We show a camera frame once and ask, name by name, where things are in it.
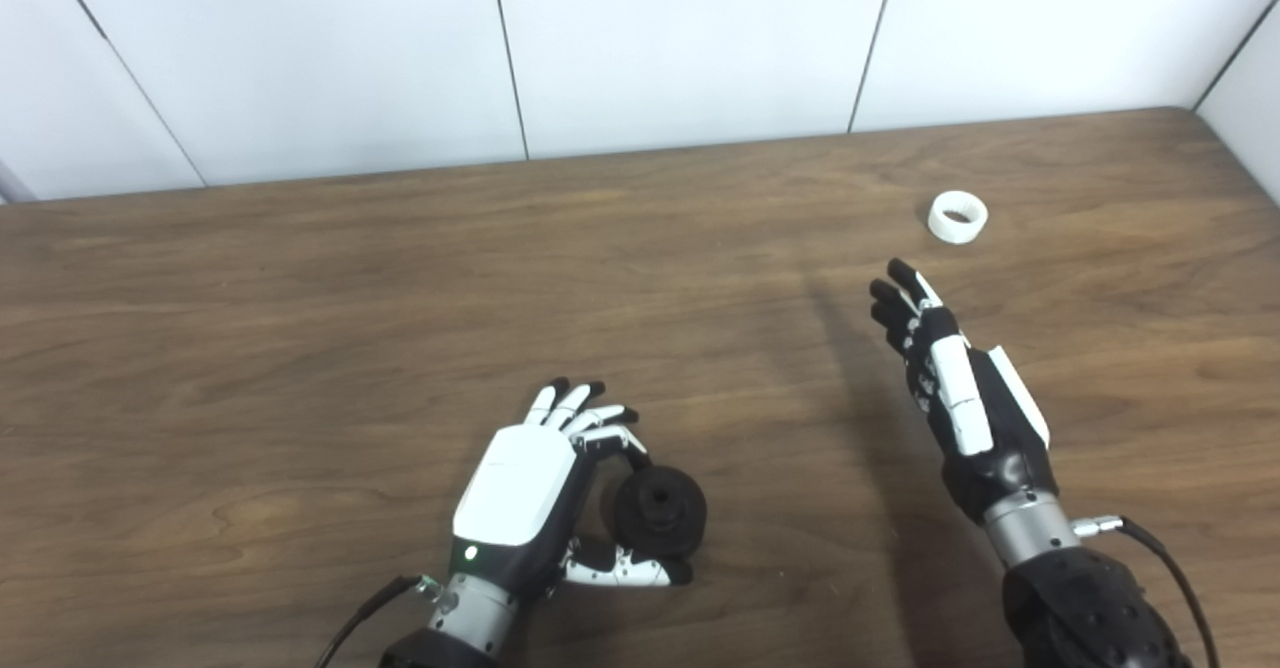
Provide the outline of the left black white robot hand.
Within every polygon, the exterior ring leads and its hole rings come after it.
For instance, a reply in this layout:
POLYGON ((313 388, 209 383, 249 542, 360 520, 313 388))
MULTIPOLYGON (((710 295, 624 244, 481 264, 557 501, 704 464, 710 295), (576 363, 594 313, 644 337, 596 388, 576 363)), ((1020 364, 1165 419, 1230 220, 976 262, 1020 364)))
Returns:
POLYGON ((652 468, 634 435, 637 412, 595 404, 599 381, 572 386, 554 378, 520 422, 498 427, 452 520, 449 575, 483 581, 508 604, 527 604, 561 584, 671 587, 692 582, 684 559, 640 552, 576 532, 596 468, 622 457, 652 468))

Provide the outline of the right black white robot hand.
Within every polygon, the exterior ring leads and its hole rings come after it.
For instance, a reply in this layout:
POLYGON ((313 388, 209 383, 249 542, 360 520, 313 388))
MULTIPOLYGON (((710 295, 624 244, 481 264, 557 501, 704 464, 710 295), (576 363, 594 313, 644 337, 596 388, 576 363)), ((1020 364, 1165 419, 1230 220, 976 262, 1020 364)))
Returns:
POLYGON ((870 282, 870 316, 901 354, 908 390, 943 454, 941 475, 963 514, 982 525, 1016 495, 1059 495, 1043 415, 1001 346, 974 348, 922 273, 891 258, 870 282))

